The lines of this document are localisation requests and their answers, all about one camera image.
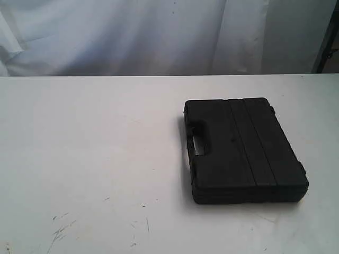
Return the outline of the white backdrop cloth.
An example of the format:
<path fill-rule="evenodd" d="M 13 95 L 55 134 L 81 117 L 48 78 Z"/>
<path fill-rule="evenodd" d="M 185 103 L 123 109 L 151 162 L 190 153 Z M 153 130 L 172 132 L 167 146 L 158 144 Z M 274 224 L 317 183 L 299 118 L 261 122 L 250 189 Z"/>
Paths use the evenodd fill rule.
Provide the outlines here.
<path fill-rule="evenodd" d="M 335 4 L 1 1 L 1 75 L 310 73 Z"/>

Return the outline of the black stand frame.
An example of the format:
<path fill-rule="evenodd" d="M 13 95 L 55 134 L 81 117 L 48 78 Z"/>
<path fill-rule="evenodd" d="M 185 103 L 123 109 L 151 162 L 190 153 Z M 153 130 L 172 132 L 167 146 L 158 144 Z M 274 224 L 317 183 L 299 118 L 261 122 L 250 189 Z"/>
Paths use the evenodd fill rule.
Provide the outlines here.
<path fill-rule="evenodd" d="M 318 74 L 338 73 L 338 1 L 320 46 L 315 67 L 315 73 Z"/>

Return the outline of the black plastic tool case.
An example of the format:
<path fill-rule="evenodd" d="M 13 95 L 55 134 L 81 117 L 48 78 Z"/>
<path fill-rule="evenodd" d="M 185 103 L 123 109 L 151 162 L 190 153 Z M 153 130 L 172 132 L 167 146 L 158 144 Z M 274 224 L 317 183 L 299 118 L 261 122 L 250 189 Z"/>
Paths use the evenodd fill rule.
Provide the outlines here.
<path fill-rule="evenodd" d="M 300 201 L 309 181 L 264 97 L 184 104 L 192 196 L 197 204 Z"/>

